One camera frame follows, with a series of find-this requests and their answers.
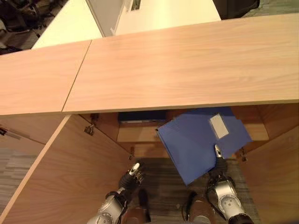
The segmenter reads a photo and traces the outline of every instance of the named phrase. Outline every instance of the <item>black cable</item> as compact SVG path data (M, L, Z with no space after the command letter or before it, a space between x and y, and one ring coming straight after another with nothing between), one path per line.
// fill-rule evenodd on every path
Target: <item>black cable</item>
M182 205L182 209L181 209L182 218L183 218L184 222L187 221L187 220L185 219L185 216L184 216L184 207L186 206L186 203L187 203L187 202L185 202L185 203Z
M211 192L211 190L213 190L213 189L208 188L206 190L206 200L209 202L209 204L212 206L212 208L218 213L218 215L226 221L226 218L224 217L223 213L218 208L216 208L216 206L213 205L213 203L210 201L209 193Z

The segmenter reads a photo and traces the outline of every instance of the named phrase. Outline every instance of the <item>wooden panel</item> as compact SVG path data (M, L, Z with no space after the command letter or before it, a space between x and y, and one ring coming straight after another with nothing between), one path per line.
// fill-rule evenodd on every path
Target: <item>wooden panel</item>
M135 144L135 143L120 143L129 153L131 147L134 148L134 157L136 158L169 158L169 155L164 147L163 143L147 143L147 144Z
M0 217L1 224L82 224L118 188L128 153L88 122L67 115L21 182Z
M89 113L81 114L81 116L91 122ZM96 127L114 141L117 141L119 126L118 113L100 113Z
M267 130L256 106L232 106L231 109L236 118L242 121L253 141L263 141L269 139ZM171 120L187 111L189 111L189 109L169 110L167 112L167 119ZM161 125L162 123L120 125L117 141L135 143L159 142L160 139L157 136L156 129Z
M248 153L240 167L264 224L298 220L299 127Z
M0 127L22 137L46 144L64 115L34 115L0 118Z
M1 56L0 115L60 112L90 41Z
M23 138L20 136L17 136L17 138L13 138L11 136L3 136L0 135L0 150L2 148L8 148L11 150L16 150L22 153L27 153L30 155L39 155L43 147L45 146L44 144L41 144L36 141L32 141L27 138Z
M93 40L64 112L298 102L298 22L261 16Z
M299 125L299 104L275 104L257 106L270 139Z
M158 126L120 126L117 141L118 142L159 142L156 129Z
M267 130L256 106L231 106L231 109L235 117L242 121L253 141L269 139Z

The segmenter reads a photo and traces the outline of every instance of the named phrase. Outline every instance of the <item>floor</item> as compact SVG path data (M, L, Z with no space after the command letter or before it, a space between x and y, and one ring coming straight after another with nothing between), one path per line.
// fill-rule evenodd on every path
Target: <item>floor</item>
M183 223L184 221L181 215L182 205L186 202L190 192L193 190L203 196L208 181L208 175L204 175L186 187L170 159L146 158L140 159L140 161L144 162L144 172L146 176L142 183L142 188L146 189L149 195L149 212L152 223ZM234 159L227 161L227 175L232 177L235 181L236 190L244 209L255 224L260 224L261 222L257 210L250 197L238 162ZM138 198L135 197L131 206L138 206L138 203ZM216 215L216 220L217 224L227 223L218 215Z
M261 0L258 9L248 12L244 17L298 13L298 0ZM9 37L0 36L0 41L5 39L6 45L21 49L30 49L37 41L34 32L10 34ZM25 176L35 156L26 155L9 149L0 149L0 213L5 208L10 197ZM143 159L146 164L147 177L143 187L149 193L150 212L153 223L182 223L180 215L181 206L184 204L188 193L196 190L202 194L206 185L207 176L204 176L190 186L186 187L178 175L170 159ZM248 188L236 161L229 160L229 175L235 180L237 192L245 210L252 217L255 224L259 224L257 211L250 198ZM225 223L218 217L218 223Z

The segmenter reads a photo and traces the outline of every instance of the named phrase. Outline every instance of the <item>cabinet door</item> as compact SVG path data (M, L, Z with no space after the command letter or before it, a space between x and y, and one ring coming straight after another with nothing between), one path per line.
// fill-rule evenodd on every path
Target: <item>cabinet door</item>
M0 224L84 224L118 188L132 161L128 152L89 123L67 115L0 217Z

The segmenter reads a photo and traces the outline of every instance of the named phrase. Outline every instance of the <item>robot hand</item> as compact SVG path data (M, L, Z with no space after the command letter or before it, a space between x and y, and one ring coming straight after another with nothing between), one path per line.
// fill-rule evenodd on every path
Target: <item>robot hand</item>
M208 202L222 218L228 221L229 224L253 224L237 197L233 179L226 176L228 166L217 145L215 145L215 153L216 165L209 171L210 180L206 189L206 198ZM220 211L210 202L210 191L216 193Z
M120 224L121 216L126 212L132 200L133 192L140 186L143 175L141 163L136 163L119 181L119 189L106 195L106 200L97 215L87 224Z

